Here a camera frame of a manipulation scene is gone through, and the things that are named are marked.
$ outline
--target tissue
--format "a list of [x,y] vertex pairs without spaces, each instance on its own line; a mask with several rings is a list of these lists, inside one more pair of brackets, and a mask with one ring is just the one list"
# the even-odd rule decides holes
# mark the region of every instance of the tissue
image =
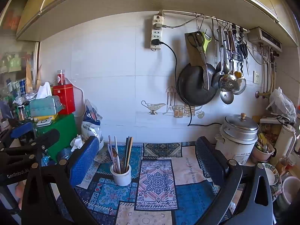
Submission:
[[50,84],[49,82],[46,82],[43,86],[39,87],[36,99],[43,99],[51,95],[52,93],[51,93]]
[[76,149],[80,149],[83,146],[84,142],[81,139],[81,135],[77,135],[76,138],[74,138],[71,143],[70,146],[72,147],[71,152],[73,152]]

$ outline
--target wall tile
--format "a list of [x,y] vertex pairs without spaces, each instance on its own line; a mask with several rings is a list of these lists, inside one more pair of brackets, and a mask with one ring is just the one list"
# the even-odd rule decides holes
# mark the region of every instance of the wall tile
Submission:
[[215,143],[215,135],[219,132],[219,125],[209,127],[185,126],[182,129],[161,127],[136,127],[136,142],[146,143],[174,143],[196,141],[205,136],[211,143]]
[[108,136],[113,140],[113,137],[117,137],[118,142],[126,142],[128,136],[133,137],[133,141],[137,142],[137,130],[133,126],[124,126],[124,125],[113,125],[113,124],[102,124],[101,131],[104,141],[108,141]]
[[44,40],[40,46],[41,78],[43,82],[57,80],[57,70],[64,69],[65,76],[71,78],[71,48],[72,41],[51,38]]
[[[185,33],[194,32],[195,27],[183,26],[176,29],[164,28],[162,41],[175,51],[178,60],[178,72],[189,63],[185,44]],[[170,76],[174,74],[175,58],[171,50],[162,45],[160,51],[149,49],[151,23],[136,28],[136,75]],[[211,42],[207,49],[207,61],[214,64],[215,45]]]
[[299,53],[297,47],[284,47],[284,53],[276,58],[277,69],[285,72],[294,80],[300,82]]
[[280,87],[282,92],[290,98],[295,105],[298,104],[298,97],[300,91],[300,84],[293,78],[291,78],[285,72],[277,69],[276,73],[276,88]]
[[97,31],[75,38],[72,47],[72,78],[133,76],[134,44],[135,27]]
[[84,96],[98,108],[103,124],[127,125],[135,122],[134,76],[98,77],[73,80]]
[[[135,142],[169,143],[192,141],[206,136],[215,143],[214,136],[219,125],[209,127],[190,126],[189,118],[164,116],[166,106],[158,110],[158,115],[149,115],[149,110],[141,105],[147,103],[166,103],[166,88],[175,85],[173,53],[164,45],[162,50],[153,52],[149,49],[152,16],[157,12],[140,12],[108,16],[76,25],[44,40],[41,44],[40,63],[42,80],[53,81],[56,71],[65,69],[66,76],[72,83],[84,90],[89,99],[102,115],[102,134],[117,136],[118,141],[125,141],[128,135]],[[166,14],[165,24],[174,26],[190,20],[189,16]],[[207,49],[207,61],[216,66],[220,60],[218,42],[212,35],[211,20],[205,20],[201,31],[207,29],[212,41]],[[217,23],[214,34],[217,36]],[[196,22],[176,29],[163,29],[163,39],[170,45],[178,57],[178,71],[189,63],[186,52],[184,33],[196,31]],[[260,85],[252,83],[253,70],[265,73],[264,67],[248,56],[250,75],[245,92],[235,96],[231,105],[221,102],[219,94],[202,107],[205,116],[202,119],[193,117],[193,124],[222,123],[228,114],[245,112],[248,116],[259,115],[268,105],[267,99],[256,99],[257,90],[263,91],[265,82]],[[84,111],[82,93],[74,88],[76,115]],[[179,97],[176,104],[183,104]]]

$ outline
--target rice cooker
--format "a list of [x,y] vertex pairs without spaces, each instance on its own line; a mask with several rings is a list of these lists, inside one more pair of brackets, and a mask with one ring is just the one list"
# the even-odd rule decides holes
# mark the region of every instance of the rice cooker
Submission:
[[228,115],[215,136],[215,149],[229,160],[235,159],[244,165],[257,141],[258,125],[245,113]]

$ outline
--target blue patterned tablecloth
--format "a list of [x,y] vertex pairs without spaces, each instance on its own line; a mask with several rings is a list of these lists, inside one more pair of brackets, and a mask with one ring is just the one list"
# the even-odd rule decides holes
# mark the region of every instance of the blue patterned tablecloth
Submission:
[[[122,158],[125,147],[118,150]],[[125,187],[113,181],[107,148],[98,155],[88,188],[75,190],[99,224],[193,225],[219,191],[196,156],[195,142],[134,144],[132,182]],[[57,203],[71,220],[61,197]]]

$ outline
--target wall socket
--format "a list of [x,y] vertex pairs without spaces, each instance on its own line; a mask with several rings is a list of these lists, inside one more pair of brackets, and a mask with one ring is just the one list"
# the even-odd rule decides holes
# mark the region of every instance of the wall socket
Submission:
[[260,83],[260,75],[256,71],[253,71],[253,83],[255,83],[255,84]]
[[156,28],[155,24],[164,24],[163,16],[154,15],[152,20],[152,31],[151,31],[151,40],[150,40],[150,48],[153,51],[157,51],[161,49],[161,44],[158,46],[152,45],[151,41],[154,39],[159,39],[161,41],[162,28]]

